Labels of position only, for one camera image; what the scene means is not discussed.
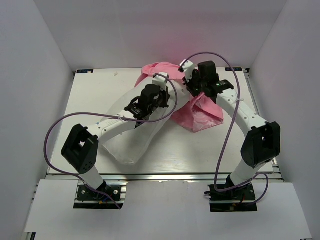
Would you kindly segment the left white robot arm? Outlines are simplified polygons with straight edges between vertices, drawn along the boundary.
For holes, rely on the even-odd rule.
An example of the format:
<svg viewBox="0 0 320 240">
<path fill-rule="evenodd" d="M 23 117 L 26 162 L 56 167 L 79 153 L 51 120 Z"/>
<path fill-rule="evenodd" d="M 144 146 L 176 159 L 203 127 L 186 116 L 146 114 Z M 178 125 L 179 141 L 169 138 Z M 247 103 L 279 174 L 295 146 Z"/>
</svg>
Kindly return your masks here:
<svg viewBox="0 0 320 240">
<path fill-rule="evenodd" d="M 169 99 L 165 83 L 147 84 L 115 118 L 90 126 L 77 124 L 71 129 L 61 155 L 89 185 L 90 196 L 99 200 L 106 193 L 107 184 L 95 167 L 99 145 L 143 125 L 158 108 L 168 108 Z"/>
</svg>

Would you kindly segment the white pillow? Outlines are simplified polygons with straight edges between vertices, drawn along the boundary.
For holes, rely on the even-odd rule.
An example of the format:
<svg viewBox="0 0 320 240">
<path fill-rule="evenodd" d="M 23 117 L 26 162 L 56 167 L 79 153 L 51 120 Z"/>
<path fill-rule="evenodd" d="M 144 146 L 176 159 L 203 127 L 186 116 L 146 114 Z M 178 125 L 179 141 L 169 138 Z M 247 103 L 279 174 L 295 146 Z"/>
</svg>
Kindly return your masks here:
<svg viewBox="0 0 320 240">
<path fill-rule="evenodd" d="M 168 101 L 169 107 L 158 108 L 151 115 L 151 120 L 156 120 L 167 115 L 175 106 L 175 101 L 177 101 L 177 106 L 174 110 L 175 112 L 180 110 L 189 102 L 190 93 L 187 91 L 186 86 L 183 85 L 183 80 L 174 78 L 172 79 L 172 82 L 176 88 L 177 97 L 175 97 L 175 93 L 171 84 L 168 83 L 168 93 L 170 94 L 170 99 Z M 123 110 L 133 98 L 141 95 L 141 91 L 147 84 L 151 83 L 151 77 L 145 78 L 136 87 L 132 88 L 122 97 L 120 97 L 106 113 L 112 116 L 120 113 L 120 111 Z M 120 134 L 104 143 L 102 145 L 102 149 L 111 154 L 113 158 L 120 164 L 134 165 L 146 153 L 152 139 L 169 119 L 170 118 L 167 117 L 166 119 L 158 122 L 144 123 L 136 129 L 126 131 L 123 134 Z"/>
</svg>

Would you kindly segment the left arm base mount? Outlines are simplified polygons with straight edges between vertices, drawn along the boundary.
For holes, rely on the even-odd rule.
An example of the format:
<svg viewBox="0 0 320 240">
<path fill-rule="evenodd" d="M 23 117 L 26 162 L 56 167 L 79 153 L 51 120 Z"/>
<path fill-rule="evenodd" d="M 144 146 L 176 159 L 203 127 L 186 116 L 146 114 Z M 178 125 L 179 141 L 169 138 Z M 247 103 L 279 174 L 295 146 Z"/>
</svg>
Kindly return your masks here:
<svg viewBox="0 0 320 240">
<path fill-rule="evenodd" d="M 127 187 L 124 184 L 106 186 L 104 192 L 116 202 L 117 207 L 105 194 L 94 192 L 84 184 L 79 184 L 76 189 L 73 208 L 83 210 L 120 210 L 124 205 L 126 191 Z"/>
</svg>

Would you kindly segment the pink pillowcase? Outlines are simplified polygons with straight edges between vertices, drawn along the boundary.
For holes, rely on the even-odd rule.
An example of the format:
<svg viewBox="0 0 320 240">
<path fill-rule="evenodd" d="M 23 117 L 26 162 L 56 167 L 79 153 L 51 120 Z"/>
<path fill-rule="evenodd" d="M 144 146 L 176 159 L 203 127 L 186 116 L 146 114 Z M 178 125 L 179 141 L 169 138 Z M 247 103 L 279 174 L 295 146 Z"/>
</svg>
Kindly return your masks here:
<svg viewBox="0 0 320 240">
<path fill-rule="evenodd" d="M 154 73 L 167 73 L 170 79 L 182 84 L 184 73 L 178 71 L 179 66 L 169 62 L 156 62 L 144 66 L 141 75 L 136 81 L 139 85 L 145 78 L 153 76 Z M 194 133 L 213 128 L 224 122 L 223 110 L 203 93 L 193 97 L 187 93 L 188 102 L 175 111 L 171 120 L 179 126 Z"/>
</svg>

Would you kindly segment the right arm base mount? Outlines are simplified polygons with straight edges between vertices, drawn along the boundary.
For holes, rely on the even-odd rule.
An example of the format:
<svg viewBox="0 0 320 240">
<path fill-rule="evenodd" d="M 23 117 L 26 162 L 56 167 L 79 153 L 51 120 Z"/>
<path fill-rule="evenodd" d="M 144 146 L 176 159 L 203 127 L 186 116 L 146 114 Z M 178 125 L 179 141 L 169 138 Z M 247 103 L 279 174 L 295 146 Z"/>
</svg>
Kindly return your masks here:
<svg viewBox="0 0 320 240">
<path fill-rule="evenodd" d="M 218 192 L 214 185 L 208 185 L 204 195 L 209 198 L 210 211 L 212 213 L 236 213 L 257 212 L 255 191 L 250 183 L 238 189 Z"/>
</svg>

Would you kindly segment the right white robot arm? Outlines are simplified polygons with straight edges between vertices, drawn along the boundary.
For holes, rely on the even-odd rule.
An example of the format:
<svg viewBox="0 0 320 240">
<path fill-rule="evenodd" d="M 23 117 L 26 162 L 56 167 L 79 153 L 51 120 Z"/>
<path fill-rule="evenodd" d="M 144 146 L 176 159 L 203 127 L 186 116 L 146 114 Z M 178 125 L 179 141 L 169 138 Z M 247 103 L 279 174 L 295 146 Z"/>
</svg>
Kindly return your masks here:
<svg viewBox="0 0 320 240">
<path fill-rule="evenodd" d="M 220 80 L 213 61 L 195 66 L 191 61 L 180 64 L 183 83 L 193 97 L 204 94 L 221 107 L 242 131 L 245 139 L 241 147 L 241 161 L 228 176 L 226 195 L 236 200 L 244 193 L 257 172 L 280 154 L 281 128 L 277 122 L 267 122 L 257 115 L 241 98 L 228 80 Z"/>
</svg>

